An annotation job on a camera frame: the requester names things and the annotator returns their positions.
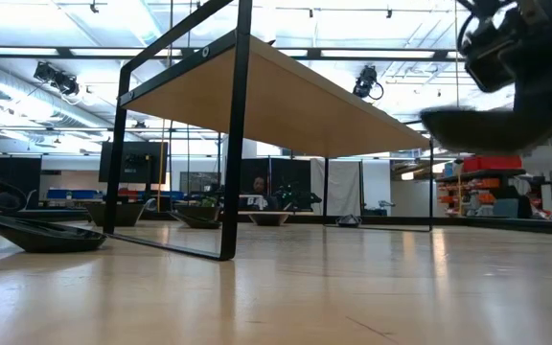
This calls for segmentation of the black leaf-shaped plate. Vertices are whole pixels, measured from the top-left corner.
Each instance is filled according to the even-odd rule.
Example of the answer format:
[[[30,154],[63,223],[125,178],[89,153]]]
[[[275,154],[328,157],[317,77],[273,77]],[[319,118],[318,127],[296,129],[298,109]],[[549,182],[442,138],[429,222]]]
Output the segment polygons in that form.
[[[514,154],[552,137],[552,115],[543,112],[434,108],[422,111],[420,119],[443,148],[459,152]]]
[[[257,226],[281,226],[289,217],[289,213],[250,213],[249,218]]]

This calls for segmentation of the storage rack with orange bins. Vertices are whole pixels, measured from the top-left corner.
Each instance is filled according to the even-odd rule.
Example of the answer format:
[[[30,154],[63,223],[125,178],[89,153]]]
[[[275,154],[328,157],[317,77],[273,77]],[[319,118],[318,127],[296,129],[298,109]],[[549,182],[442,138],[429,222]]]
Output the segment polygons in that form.
[[[551,183],[518,170],[463,172],[464,159],[445,165],[437,179],[437,202],[447,217],[550,219]]]

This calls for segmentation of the white curtain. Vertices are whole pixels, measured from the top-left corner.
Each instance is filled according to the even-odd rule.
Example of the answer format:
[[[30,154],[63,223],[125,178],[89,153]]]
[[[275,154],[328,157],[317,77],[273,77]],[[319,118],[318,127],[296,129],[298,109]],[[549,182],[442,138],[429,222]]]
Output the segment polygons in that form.
[[[325,163],[310,160],[310,191],[324,199]],[[360,166],[355,161],[329,161],[327,214],[361,215]]]

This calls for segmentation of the black partition panel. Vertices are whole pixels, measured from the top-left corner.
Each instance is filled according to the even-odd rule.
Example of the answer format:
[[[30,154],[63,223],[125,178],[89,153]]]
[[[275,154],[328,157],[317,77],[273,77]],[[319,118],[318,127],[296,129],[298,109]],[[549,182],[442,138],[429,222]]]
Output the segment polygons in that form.
[[[28,208],[38,205],[41,157],[0,155],[0,180],[12,184],[28,197]]]
[[[308,211],[317,197],[311,192],[311,167],[305,160],[249,158],[241,162],[241,194],[251,195],[257,176],[265,180],[267,211]]]

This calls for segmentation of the wooden tray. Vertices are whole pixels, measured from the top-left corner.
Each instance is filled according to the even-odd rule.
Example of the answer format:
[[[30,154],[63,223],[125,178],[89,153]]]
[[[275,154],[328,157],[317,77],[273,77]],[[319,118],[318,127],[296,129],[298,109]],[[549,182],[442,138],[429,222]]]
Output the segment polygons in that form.
[[[239,0],[233,31],[131,87],[136,68],[230,2],[208,0],[121,67],[103,228],[108,237],[121,237],[114,218],[129,111],[227,134],[219,251],[161,246],[213,261],[236,255],[244,140],[325,160],[432,147],[422,134],[253,36],[252,0]]]

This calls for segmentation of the person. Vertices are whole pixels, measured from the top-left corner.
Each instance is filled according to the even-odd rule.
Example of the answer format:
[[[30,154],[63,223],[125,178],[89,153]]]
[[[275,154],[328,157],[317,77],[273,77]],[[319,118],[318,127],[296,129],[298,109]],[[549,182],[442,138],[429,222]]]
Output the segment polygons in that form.
[[[0,184],[0,206],[16,209],[21,205],[20,198],[12,194]]]
[[[268,210],[270,207],[269,195],[265,191],[265,179],[261,176],[257,176],[253,181],[252,189],[252,201],[253,206],[259,210]]]

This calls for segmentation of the black wavy square plate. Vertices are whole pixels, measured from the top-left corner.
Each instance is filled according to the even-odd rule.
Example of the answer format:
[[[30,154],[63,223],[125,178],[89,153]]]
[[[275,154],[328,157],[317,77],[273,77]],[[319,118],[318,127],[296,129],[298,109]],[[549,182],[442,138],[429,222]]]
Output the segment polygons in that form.
[[[217,220],[220,214],[220,208],[218,206],[175,204],[173,210],[186,217],[207,220]]]

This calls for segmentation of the black teardrop plate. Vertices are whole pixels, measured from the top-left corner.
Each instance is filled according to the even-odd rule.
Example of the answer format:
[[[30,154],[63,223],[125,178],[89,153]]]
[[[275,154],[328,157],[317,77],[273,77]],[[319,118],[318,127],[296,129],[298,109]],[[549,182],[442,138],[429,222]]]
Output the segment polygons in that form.
[[[180,220],[187,224],[190,228],[195,229],[220,229],[221,224],[216,220],[207,218],[199,218],[193,216],[187,216],[179,212],[170,212],[170,215],[177,220]]]
[[[107,236],[92,230],[0,215],[0,236],[30,253],[97,250]]]

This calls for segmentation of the black monitor screen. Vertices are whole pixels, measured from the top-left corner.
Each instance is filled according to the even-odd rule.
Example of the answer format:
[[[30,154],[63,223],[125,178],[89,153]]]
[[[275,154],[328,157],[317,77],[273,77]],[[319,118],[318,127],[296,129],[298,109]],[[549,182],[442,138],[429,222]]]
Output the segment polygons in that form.
[[[167,143],[124,142],[121,183],[166,183]]]

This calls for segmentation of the black wavy square bowl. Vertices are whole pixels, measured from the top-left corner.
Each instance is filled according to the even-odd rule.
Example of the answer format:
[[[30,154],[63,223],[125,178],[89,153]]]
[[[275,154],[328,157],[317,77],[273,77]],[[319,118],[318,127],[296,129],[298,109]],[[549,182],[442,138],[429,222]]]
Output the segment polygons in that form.
[[[141,217],[145,205],[141,203],[126,203],[116,205],[116,216],[114,219],[106,214],[106,204],[87,204],[85,206],[92,221],[98,227],[104,227],[109,221],[113,221],[115,227],[133,227]]]

